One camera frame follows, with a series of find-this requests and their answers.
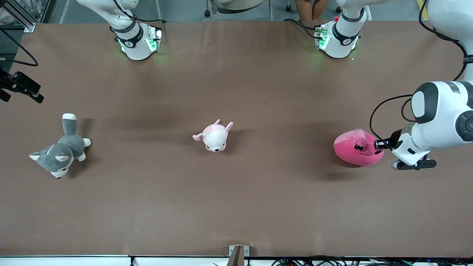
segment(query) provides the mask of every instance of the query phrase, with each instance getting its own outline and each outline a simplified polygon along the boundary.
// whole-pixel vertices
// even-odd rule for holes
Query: gray floor
[[[204,22],[211,18],[204,16],[206,9],[205,0],[159,0],[161,15],[167,22]],[[272,0],[273,17],[275,21],[282,21],[285,18],[298,18],[294,0],[290,0],[292,9],[286,12],[287,0]],[[53,5],[48,23],[105,23],[105,21],[95,12],[78,4],[76,0],[56,0]],[[337,3],[330,0],[329,5],[322,18],[332,19],[338,14],[335,13]],[[419,6],[416,0],[392,0],[388,3],[370,6],[373,20],[416,20],[419,15]],[[158,12],[155,0],[141,0],[134,14],[141,19],[157,19]],[[239,13],[241,20],[270,20],[269,4],[265,2],[260,6]],[[236,15],[220,14],[216,15],[217,20],[238,20]],[[22,31],[9,31],[16,40],[21,40]],[[0,54],[16,53],[18,47],[6,36],[0,34]],[[10,63],[0,62],[0,66],[9,70]]]

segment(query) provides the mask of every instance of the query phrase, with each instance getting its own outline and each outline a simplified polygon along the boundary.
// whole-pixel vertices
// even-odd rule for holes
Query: pink ear
[[[202,140],[202,133],[200,133],[199,135],[193,135],[192,137],[195,141],[199,142]]]
[[[228,123],[227,127],[225,128],[225,131],[230,131],[230,128],[232,128],[233,122]]]

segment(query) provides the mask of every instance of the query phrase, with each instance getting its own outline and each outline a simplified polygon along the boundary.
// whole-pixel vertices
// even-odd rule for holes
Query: plush tail
[[[62,129],[64,130],[64,135],[74,135],[77,131],[77,117],[74,114],[63,114]]]

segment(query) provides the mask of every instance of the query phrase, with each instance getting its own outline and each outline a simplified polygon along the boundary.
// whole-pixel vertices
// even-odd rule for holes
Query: person's leg
[[[318,19],[322,15],[324,10],[327,8],[327,5],[328,0],[315,0],[314,5],[312,6],[312,20]]]
[[[297,13],[302,21],[312,21],[311,0],[296,0]]]

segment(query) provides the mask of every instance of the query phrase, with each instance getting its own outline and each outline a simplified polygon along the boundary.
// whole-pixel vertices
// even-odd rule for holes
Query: plush eye
[[[362,151],[365,147],[361,147],[359,146],[358,144],[355,144],[355,150],[359,150],[359,151]]]

